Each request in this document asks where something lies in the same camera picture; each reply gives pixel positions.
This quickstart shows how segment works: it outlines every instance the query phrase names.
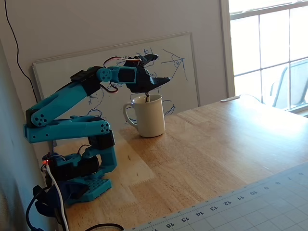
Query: whiteboard frame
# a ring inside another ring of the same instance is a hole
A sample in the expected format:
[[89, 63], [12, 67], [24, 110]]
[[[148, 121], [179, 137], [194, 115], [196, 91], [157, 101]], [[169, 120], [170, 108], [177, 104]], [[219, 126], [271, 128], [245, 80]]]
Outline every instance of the whiteboard frame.
[[229, 0], [220, 0], [221, 31], [223, 37], [225, 75], [228, 98], [235, 96], [233, 57], [231, 44], [231, 24]]
[[183, 35], [190, 35], [191, 48], [192, 48], [192, 59], [193, 59], [192, 60], [193, 71], [194, 71], [194, 79], [195, 79], [195, 83], [196, 83], [196, 92], [197, 92], [197, 101], [198, 101], [198, 106], [200, 107], [199, 86], [198, 86], [198, 78], [197, 78], [197, 72], [196, 72], [197, 68], [196, 68], [195, 56], [194, 56], [192, 32], [182, 32], [182, 33], [172, 34], [172, 35], [168, 35], [168, 36], [161, 36], [161, 37], [156, 37], [156, 38], [144, 39], [144, 40], [139, 40], [139, 41], [135, 41], [135, 42], [128, 42], [128, 43], [123, 43], [123, 44], [109, 46], [109, 47], [96, 48], [96, 49], [87, 50], [87, 51], [79, 51], [79, 52], [75, 52], [75, 53], [55, 56], [55, 57], [52, 57], [52, 58], [36, 60], [33, 63], [32, 68], [33, 68], [35, 80], [38, 84], [38, 90], [39, 90], [40, 97], [41, 97], [41, 99], [45, 98], [43, 96], [43, 93], [42, 93], [43, 91], [42, 91], [41, 84], [40, 84], [40, 81], [39, 81], [39, 76], [38, 76], [38, 73], [36, 71], [36, 65], [37, 64], [52, 62], [52, 61], [56, 61], [56, 60], [60, 60], [60, 59], [72, 58], [72, 57], [76, 57], [76, 56], [82, 56], [82, 55], [92, 54], [92, 53], [97, 53], [97, 52], [102, 52], [102, 51], [108, 51], [108, 50], [113, 50], [113, 49], [122, 48], [122, 47], [139, 45], [139, 44], [143, 44], [143, 43], [146, 43], [146, 42], [154, 42], [154, 41], [159, 41], [159, 40], [163, 40], [163, 39], [170, 39], [170, 38], [179, 37], [179, 36], [183, 36]]

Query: white cable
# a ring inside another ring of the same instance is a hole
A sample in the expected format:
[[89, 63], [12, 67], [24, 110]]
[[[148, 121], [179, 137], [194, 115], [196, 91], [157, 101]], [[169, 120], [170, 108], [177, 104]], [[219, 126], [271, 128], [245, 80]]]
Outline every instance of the white cable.
[[66, 161], [66, 159], [65, 159], [63, 156], [61, 156], [61, 155], [53, 154], [52, 156], [59, 156], [59, 157], [61, 157], [64, 161]]
[[60, 191], [60, 189], [59, 189], [59, 186], [58, 186], [56, 180], [54, 179], [53, 175], [51, 174], [50, 168], [49, 168], [48, 165], [46, 165], [46, 169], [47, 169], [47, 172], [48, 172], [49, 176], [51, 177], [51, 179], [52, 179], [52, 181], [53, 181], [54, 186], [56, 187], [56, 189], [57, 189], [57, 191], [58, 191], [59, 199], [60, 199], [60, 205], [61, 205], [61, 214], [62, 214], [62, 218], [63, 218], [63, 221], [64, 221], [65, 229], [66, 229], [66, 231], [69, 231], [69, 229], [68, 229], [68, 224], [67, 224], [67, 221], [66, 221], [66, 218], [65, 218], [64, 204], [63, 204], [63, 198], [62, 198], [61, 191]]

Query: white wall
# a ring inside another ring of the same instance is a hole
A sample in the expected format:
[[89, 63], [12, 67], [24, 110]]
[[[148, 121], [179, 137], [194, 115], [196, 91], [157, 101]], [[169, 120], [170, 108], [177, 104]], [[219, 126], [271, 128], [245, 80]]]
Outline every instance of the white wall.
[[[7, 5], [26, 73], [32, 74], [37, 59], [191, 31], [201, 104], [227, 96], [219, 0], [8, 0]], [[26, 110], [34, 97], [16, 68], [3, 8], [1, 1], [0, 38]]]
[[[25, 118], [0, 42], [0, 230], [25, 231], [32, 188], [44, 186], [34, 149], [23, 136]], [[52, 230], [46, 217], [30, 211], [36, 227]]]

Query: chair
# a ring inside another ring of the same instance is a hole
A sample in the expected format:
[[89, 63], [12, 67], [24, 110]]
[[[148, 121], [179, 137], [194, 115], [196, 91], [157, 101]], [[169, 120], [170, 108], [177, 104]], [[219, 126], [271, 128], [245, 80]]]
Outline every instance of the chair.
[[[282, 72], [279, 81], [273, 107], [280, 109], [288, 108], [289, 91], [289, 67]], [[305, 95], [308, 89], [308, 59], [291, 64], [291, 105], [299, 106], [305, 104]]]

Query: whiteboard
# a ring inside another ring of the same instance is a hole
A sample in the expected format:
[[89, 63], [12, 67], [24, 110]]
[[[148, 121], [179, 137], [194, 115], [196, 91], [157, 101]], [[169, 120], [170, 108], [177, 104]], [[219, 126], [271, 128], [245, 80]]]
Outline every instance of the whiteboard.
[[[150, 92], [163, 96], [165, 116], [198, 107], [199, 100], [190, 33], [39, 60], [33, 63], [33, 70], [41, 97], [45, 99], [70, 82], [70, 77], [82, 69], [87, 70], [92, 66], [102, 66], [103, 62], [112, 56], [128, 58], [148, 53], [159, 55], [157, 60], [145, 66], [150, 75], [171, 78], [170, 82]], [[123, 62], [115, 60], [108, 63], [107, 66], [109, 65], [123, 65]], [[111, 87], [109, 83], [103, 84], [107, 88]], [[96, 115], [106, 119], [111, 124], [112, 130], [117, 131], [128, 126], [122, 113], [123, 104], [142, 94], [131, 94], [125, 84], [113, 85], [119, 88], [117, 94], [110, 94], [101, 89], [59, 118], [68, 118], [71, 115]], [[132, 120], [136, 119], [132, 108], [128, 108], [127, 112]]]

